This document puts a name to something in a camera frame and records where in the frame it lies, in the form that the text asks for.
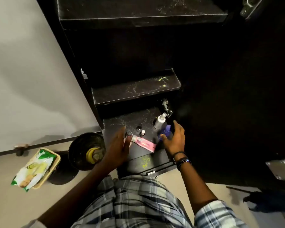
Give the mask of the dark blue cloth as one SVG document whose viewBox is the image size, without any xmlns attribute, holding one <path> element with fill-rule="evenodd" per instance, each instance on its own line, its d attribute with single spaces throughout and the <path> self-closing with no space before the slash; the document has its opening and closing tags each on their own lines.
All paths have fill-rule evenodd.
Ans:
<svg viewBox="0 0 285 228">
<path fill-rule="evenodd" d="M 262 192 L 252 192 L 243 198 L 243 202 L 254 203 L 255 207 L 249 208 L 254 212 L 285 213 L 285 191 L 264 190 Z"/>
</svg>

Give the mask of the square metal door plate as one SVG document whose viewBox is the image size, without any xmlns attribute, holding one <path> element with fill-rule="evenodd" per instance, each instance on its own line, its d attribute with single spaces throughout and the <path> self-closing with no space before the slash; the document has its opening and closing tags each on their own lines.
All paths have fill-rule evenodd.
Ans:
<svg viewBox="0 0 285 228">
<path fill-rule="evenodd" d="M 277 180 L 285 181 L 285 159 L 267 161 L 266 165 Z"/>
</svg>

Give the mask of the tan basket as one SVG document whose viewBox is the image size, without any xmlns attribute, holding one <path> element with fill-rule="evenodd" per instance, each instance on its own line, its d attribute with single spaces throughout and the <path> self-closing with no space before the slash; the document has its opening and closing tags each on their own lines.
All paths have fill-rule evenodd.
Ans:
<svg viewBox="0 0 285 228">
<path fill-rule="evenodd" d="M 37 190 L 39 189 L 51 176 L 51 174 L 53 173 L 53 171 L 57 168 L 57 166 L 59 165 L 60 161 L 61 161 L 61 156 L 58 153 L 55 153 L 45 147 L 42 147 L 41 149 L 38 150 L 38 152 L 30 159 L 30 161 L 32 161 L 34 159 L 35 156 L 38 155 L 39 151 L 41 150 L 46 150 L 49 153 L 55 155 L 56 157 L 54 158 L 51 166 L 49 167 L 49 169 L 47 170 L 47 172 L 45 173 L 45 175 L 40 179 L 40 181 L 34 185 L 33 187 L 31 187 L 31 189 Z"/>
</svg>

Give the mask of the black cabinet door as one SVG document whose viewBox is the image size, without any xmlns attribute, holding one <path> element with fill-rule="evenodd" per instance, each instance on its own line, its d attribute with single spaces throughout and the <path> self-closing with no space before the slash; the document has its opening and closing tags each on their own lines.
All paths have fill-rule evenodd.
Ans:
<svg viewBox="0 0 285 228">
<path fill-rule="evenodd" d="M 285 0 L 260 8 L 180 33 L 175 119 L 206 182 L 285 190 L 269 168 L 285 160 Z"/>
</svg>

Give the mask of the yellow banana peel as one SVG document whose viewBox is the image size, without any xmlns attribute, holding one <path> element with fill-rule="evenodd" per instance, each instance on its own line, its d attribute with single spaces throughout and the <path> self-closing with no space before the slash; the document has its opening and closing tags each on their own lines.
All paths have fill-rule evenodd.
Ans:
<svg viewBox="0 0 285 228">
<path fill-rule="evenodd" d="M 87 153 L 86 153 L 86 161 L 92 165 L 98 163 L 100 160 L 101 160 L 101 157 L 100 155 L 95 152 L 97 150 L 99 150 L 100 147 L 93 147 L 93 148 L 90 148 Z"/>
</svg>

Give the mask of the door stopper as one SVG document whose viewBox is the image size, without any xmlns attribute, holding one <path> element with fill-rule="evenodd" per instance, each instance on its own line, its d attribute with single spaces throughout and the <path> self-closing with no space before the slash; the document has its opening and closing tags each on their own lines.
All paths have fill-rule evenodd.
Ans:
<svg viewBox="0 0 285 228">
<path fill-rule="evenodd" d="M 21 157 L 24 155 L 24 152 L 28 149 L 28 144 L 19 144 L 14 146 L 15 154 L 17 157 Z"/>
</svg>

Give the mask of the wide black cabinet shelf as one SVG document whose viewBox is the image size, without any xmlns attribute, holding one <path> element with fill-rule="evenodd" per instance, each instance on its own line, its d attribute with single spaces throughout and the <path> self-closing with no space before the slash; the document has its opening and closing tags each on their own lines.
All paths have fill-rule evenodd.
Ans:
<svg viewBox="0 0 285 228">
<path fill-rule="evenodd" d="M 228 16 L 213 0 L 56 0 L 65 30 L 122 29 L 221 23 Z"/>
</svg>

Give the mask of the dark thin stick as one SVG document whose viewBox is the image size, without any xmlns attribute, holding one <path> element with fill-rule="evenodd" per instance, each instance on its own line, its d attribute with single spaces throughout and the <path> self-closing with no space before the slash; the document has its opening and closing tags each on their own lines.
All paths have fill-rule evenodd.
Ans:
<svg viewBox="0 0 285 228">
<path fill-rule="evenodd" d="M 230 186 L 226 186 L 226 188 L 231 189 L 231 190 L 235 190 L 235 191 L 239 191 L 239 192 L 244 192 L 244 193 L 247 193 L 247 194 L 253 193 L 252 191 L 249 191 L 249 190 L 235 188 L 235 187 L 230 187 Z"/>
</svg>

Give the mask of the person's right forearm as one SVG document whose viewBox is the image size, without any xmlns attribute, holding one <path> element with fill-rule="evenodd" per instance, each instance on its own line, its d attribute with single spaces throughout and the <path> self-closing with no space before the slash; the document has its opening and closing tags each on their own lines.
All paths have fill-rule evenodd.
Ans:
<svg viewBox="0 0 285 228">
<path fill-rule="evenodd" d="M 181 158 L 177 161 L 177 168 L 185 184 L 194 215 L 207 204 L 218 200 L 188 158 Z"/>
</svg>

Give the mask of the short black cabinet shelf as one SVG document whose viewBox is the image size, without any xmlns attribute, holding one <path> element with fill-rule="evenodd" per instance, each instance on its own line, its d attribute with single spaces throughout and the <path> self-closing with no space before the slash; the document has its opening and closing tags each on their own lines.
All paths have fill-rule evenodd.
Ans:
<svg viewBox="0 0 285 228">
<path fill-rule="evenodd" d="M 173 69 L 148 73 L 138 80 L 112 84 L 102 88 L 92 88 L 92 96 L 96 106 L 123 102 L 176 91 L 181 88 L 181 82 Z"/>
</svg>

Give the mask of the pink toothpaste tube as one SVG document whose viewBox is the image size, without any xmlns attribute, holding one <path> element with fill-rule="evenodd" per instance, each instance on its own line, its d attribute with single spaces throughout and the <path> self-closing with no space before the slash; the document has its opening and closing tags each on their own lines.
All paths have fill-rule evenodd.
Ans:
<svg viewBox="0 0 285 228">
<path fill-rule="evenodd" d="M 154 153 L 156 149 L 156 144 L 136 135 L 132 135 L 132 140 L 129 147 L 132 145 L 132 143 L 137 144 L 138 146 L 150 151 L 151 153 Z"/>
</svg>

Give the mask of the person's right hand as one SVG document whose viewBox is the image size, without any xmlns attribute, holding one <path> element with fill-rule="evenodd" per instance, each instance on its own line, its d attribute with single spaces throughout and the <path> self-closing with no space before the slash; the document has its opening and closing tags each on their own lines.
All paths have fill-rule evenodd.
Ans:
<svg viewBox="0 0 285 228">
<path fill-rule="evenodd" d="M 169 147 L 165 147 L 171 156 L 176 152 L 184 151 L 185 147 L 185 130 L 176 120 L 174 120 L 173 123 L 174 134 L 170 140 L 171 144 Z"/>
</svg>

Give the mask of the plaid shirt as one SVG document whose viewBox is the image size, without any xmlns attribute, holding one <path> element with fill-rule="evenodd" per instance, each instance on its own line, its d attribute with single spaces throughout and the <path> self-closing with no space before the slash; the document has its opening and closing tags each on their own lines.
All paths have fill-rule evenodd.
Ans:
<svg viewBox="0 0 285 228">
<path fill-rule="evenodd" d="M 248 228 L 224 201 L 202 207 L 191 223 L 182 203 L 159 181 L 105 177 L 71 228 Z"/>
</svg>

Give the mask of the metal cabinet hinge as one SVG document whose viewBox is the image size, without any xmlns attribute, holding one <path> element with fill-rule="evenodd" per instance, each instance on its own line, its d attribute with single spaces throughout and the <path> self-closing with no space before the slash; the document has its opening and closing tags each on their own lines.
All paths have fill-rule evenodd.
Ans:
<svg viewBox="0 0 285 228">
<path fill-rule="evenodd" d="M 240 11 L 240 15 L 246 20 L 248 19 L 252 12 L 258 7 L 260 1 L 262 0 L 242 0 L 243 8 Z"/>
<path fill-rule="evenodd" d="M 166 111 L 166 114 L 167 114 L 167 117 L 171 117 L 171 115 L 173 114 L 173 111 L 169 108 L 169 102 L 167 99 L 163 99 L 162 100 L 162 105 L 163 105 L 163 108 L 164 110 Z"/>
</svg>

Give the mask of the blue bottle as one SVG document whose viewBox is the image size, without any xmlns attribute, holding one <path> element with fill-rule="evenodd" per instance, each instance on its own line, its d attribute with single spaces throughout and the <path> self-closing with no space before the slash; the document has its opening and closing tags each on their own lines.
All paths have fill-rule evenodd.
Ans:
<svg viewBox="0 0 285 228">
<path fill-rule="evenodd" d="M 168 139 L 171 139 L 173 134 L 171 132 L 171 125 L 166 125 L 158 132 L 158 138 L 162 141 L 161 134 L 164 134 Z"/>
</svg>

